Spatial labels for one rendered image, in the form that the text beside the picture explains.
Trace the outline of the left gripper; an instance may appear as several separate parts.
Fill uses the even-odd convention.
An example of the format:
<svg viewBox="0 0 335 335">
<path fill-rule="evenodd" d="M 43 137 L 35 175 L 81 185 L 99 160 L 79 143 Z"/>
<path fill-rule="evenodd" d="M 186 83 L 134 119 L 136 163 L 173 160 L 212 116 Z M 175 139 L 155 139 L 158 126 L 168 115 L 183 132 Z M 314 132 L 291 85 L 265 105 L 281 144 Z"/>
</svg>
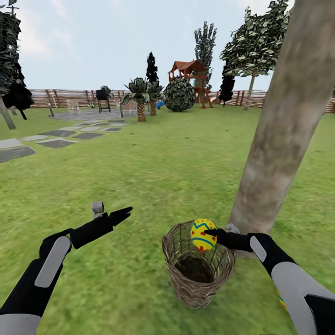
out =
<svg viewBox="0 0 335 335">
<path fill-rule="evenodd" d="M 110 213 L 110 216 L 108 216 L 107 213 L 102 213 L 101 217 L 86 223 L 83 228 L 89 243 L 113 231 L 113 226 L 117 226 L 119 223 L 131 216 L 130 211 L 132 210 L 133 207 L 127 207 Z"/>
</svg>

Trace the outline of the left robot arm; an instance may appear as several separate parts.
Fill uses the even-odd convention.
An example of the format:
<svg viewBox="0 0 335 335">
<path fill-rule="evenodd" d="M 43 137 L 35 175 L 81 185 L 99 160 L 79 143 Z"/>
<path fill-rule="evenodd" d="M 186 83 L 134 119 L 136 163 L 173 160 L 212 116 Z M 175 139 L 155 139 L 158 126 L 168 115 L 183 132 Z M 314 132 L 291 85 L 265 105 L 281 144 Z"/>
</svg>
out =
<svg viewBox="0 0 335 335">
<path fill-rule="evenodd" d="M 131 216 L 133 207 L 104 213 L 102 201 L 93 201 L 94 220 L 76 229 L 68 228 L 44 239 L 40 258 L 28 266 L 6 302 L 0 308 L 0 335 L 35 335 L 70 252 L 114 230 Z"/>
</svg>

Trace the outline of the wicker basket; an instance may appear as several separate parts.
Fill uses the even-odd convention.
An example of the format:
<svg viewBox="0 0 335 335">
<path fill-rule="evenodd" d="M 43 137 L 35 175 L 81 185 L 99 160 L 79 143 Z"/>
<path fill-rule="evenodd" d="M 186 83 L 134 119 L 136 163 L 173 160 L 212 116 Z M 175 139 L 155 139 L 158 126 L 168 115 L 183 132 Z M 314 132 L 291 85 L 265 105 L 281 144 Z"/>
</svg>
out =
<svg viewBox="0 0 335 335">
<path fill-rule="evenodd" d="M 173 255 L 176 253 L 176 248 L 171 249 L 172 245 L 175 245 L 175 235 L 174 231 L 186 226 L 190 227 L 193 225 L 194 221 L 187 221 L 183 223 L 178 223 L 174 225 L 168 235 L 162 236 L 162 251 L 165 255 L 165 261 L 167 262 L 171 285 L 174 290 L 174 294 L 177 299 L 184 302 L 191 309 L 203 308 L 207 306 L 211 300 L 214 298 L 215 294 L 219 291 L 222 284 L 225 281 L 228 281 L 230 276 L 232 276 L 232 270 L 235 264 L 234 254 L 237 249 L 229 250 L 225 246 L 224 250 L 220 251 L 221 257 L 217 261 L 217 268 L 220 268 L 221 272 L 216 274 L 213 272 L 213 263 L 211 261 L 207 262 L 204 258 L 191 255 L 180 255 L 178 260 L 173 263 Z M 227 261 L 228 259 L 228 261 Z M 195 274 L 193 271 L 193 265 L 188 264 L 186 271 L 186 264 L 182 263 L 193 260 L 194 262 L 199 263 L 203 267 L 202 272 L 207 280 L 198 281 L 192 278 L 197 278 L 198 274 Z M 177 268 L 179 267 L 179 269 Z M 207 272 L 208 270 L 208 272 Z M 186 273 L 185 273 L 186 272 Z"/>
</svg>

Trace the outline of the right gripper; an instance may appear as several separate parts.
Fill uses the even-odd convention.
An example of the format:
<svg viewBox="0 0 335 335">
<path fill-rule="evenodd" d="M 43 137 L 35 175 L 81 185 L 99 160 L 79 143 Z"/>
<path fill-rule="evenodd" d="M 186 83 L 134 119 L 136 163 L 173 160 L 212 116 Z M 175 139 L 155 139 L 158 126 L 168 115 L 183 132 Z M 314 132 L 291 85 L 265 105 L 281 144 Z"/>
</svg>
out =
<svg viewBox="0 0 335 335">
<path fill-rule="evenodd" d="M 227 246 L 229 250 L 239 250 L 237 245 L 238 234 L 228 233 L 224 229 L 204 230 L 204 233 L 210 236 L 217 237 L 217 241 L 224 247 Z"/>
</svg>

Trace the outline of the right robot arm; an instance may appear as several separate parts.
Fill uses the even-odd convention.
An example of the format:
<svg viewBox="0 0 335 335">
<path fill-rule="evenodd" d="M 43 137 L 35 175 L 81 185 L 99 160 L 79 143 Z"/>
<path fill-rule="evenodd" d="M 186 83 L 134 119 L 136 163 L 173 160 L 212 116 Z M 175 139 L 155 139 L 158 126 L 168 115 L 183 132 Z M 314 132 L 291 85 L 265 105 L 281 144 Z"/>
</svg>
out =
<svg viewBox="0 0 335 335">
<path fill-rule="evenodd" d="M 308 275 L 267 234 L 241 235 L 232 224 L 204 230 L 229 250 L 255 252 L 274 282 L 299 335 L 335 335 L 335 294 Z"/>
</svg>

